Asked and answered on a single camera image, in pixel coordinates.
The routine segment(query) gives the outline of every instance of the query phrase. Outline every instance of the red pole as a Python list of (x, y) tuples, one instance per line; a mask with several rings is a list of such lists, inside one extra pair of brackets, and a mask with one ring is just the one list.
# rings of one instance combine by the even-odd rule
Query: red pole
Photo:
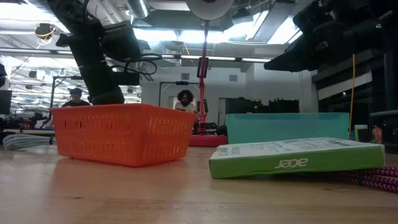
[(205, 65), (206, 65), (206, 53), (207, 53), (207, 35), (209, 33), (209, 21), (205, 21), (205, 41), (203, 42), (203, 52), (201, 55), (201, 67), (200, 67), (200, 125), (198, 131), (200, 133), (206, 132), (206, 117), (205, 117)]

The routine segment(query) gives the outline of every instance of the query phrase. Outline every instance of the teal box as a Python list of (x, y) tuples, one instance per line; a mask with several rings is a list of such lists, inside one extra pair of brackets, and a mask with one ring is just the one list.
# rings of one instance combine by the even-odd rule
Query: teal box
[(302, 138), (347, 139), (349, 113), (227, 114), (230, 144)]

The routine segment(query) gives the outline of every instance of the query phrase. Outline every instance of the basket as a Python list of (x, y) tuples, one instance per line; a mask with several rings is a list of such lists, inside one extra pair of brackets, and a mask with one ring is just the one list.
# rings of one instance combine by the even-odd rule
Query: basket
[(125, 166), (184, 157), (196, 119), (144, 104), (54, 108), (52, 114), (60, 155)]
[(347, 139), (348, 113), (227, 114), (230, 144), (302, 138)]

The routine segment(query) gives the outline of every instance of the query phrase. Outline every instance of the acer logo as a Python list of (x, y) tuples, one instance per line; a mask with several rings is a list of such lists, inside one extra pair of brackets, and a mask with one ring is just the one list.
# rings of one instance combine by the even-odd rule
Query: acer logo
[(275, 167), (275, 169), (280, 168), (290, 168), (290, 167), (305, 167), (307, 166), (308, 159), (290, 159), (279, 161), (279, 166)]

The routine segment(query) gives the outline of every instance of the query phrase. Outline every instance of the wooden table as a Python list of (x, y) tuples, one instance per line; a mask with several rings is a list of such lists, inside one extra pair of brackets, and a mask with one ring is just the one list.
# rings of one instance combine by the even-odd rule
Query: wooden table
[[(398, 223), (398, 195), (316, 180), (213, 180), (214, 149), (145, 168), (0, 151), (0, 223)], [(398, 165), (398, 156), (388, 157)]]

